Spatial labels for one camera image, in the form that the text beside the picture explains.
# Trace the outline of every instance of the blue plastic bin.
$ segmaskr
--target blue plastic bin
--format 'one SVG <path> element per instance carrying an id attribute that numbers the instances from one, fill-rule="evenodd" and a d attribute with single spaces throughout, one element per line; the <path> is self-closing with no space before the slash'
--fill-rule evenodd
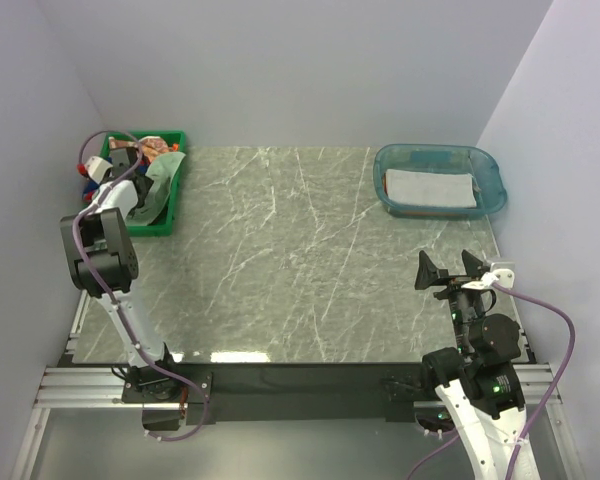
<path id="1" fill-rule="evenodd" d="M 403 205 L 389 199 L 385 191 L 388 169 L 409 172 L 466 174 L 473 176 L 476 208 L 440 208 Z M 373 183 L 385 209 L 396 217 L 407 216 L 481 216 L 495 213 L 507 203 L 507 191 L 498 164 L 487 152 L 455 145 L 387 145 L 376 154 Z"/>

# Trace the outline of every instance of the green cloth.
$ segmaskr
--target green cloth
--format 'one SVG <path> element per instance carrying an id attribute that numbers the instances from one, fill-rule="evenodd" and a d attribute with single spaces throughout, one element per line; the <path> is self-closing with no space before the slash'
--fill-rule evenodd
<path id="1" fill-rule="evenodd" d="M 127 225 L 135 227 L 149 225 L 160 215 L 169 200 L 171 183 L 183 158 L 184 153 L 182 152 L 163 153 L 149 165 L 146 176 L 153 180 L 153 185 L 149 189 L 144 205 L 136 208 L 126 218 Z"/>

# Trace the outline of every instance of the gray floor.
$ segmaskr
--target gray floor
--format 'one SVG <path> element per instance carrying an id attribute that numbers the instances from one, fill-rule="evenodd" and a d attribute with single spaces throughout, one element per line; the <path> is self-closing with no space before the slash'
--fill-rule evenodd
<path id="1" fill-rule="evenodd" d="M 220 423 L 178 443 L 144 438 L 138 411 L 54 411 L 38 480 L 400 480 L 438 447 L 414 424 L 381 420 Z M 531 431 L 542 480 L 564 480 L 546 416 Z M 458 441 L 415 479 L 473 479 Z"/>
<path id="2" fill-rule="evenodd" d="M 418 252 L 461 273 L 463 248 L 496 255 L 489 221 L 391 217 L 373 188 L 375 153 L 194 149 L 174 234 L 134 239 L 171 351 L 188 362 L 391 362 L 455 345 L 446 302 L 413 289 Z M 516 318 L 509 298 L 495 310 Z M 125 361 L 95 303 L 74 361 Z"/>

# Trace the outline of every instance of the table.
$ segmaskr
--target table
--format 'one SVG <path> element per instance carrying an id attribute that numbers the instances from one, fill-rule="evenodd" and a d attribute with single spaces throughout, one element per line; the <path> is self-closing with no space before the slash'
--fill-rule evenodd
<path id="1" fill-rule="evenodd" d="M 169 349 L 185 362 L 332 363 L 418 362 L 455 346 L 447 303 L 413 289 L 418 252 L 461 273 L 463 248 L 498 254 L 489 221 L 390 216 L 373 188 L 376 152 L 192 149 L 173 235 L 133 239 Z M 494 311 L 518 319 L 503 295 Z M 73 361 L 126 361 L 95 302 Z"/>

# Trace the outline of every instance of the folded white towel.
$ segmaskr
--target folded white towel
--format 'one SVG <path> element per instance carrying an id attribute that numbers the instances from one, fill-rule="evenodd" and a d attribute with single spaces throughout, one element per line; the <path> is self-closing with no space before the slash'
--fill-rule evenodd
<path id="1" fill-rule="evenodd" d="M 469 173 L 419 173 L 388 169 L 387 196 L 403 205 L 476 208 L 473 177 Z"/>

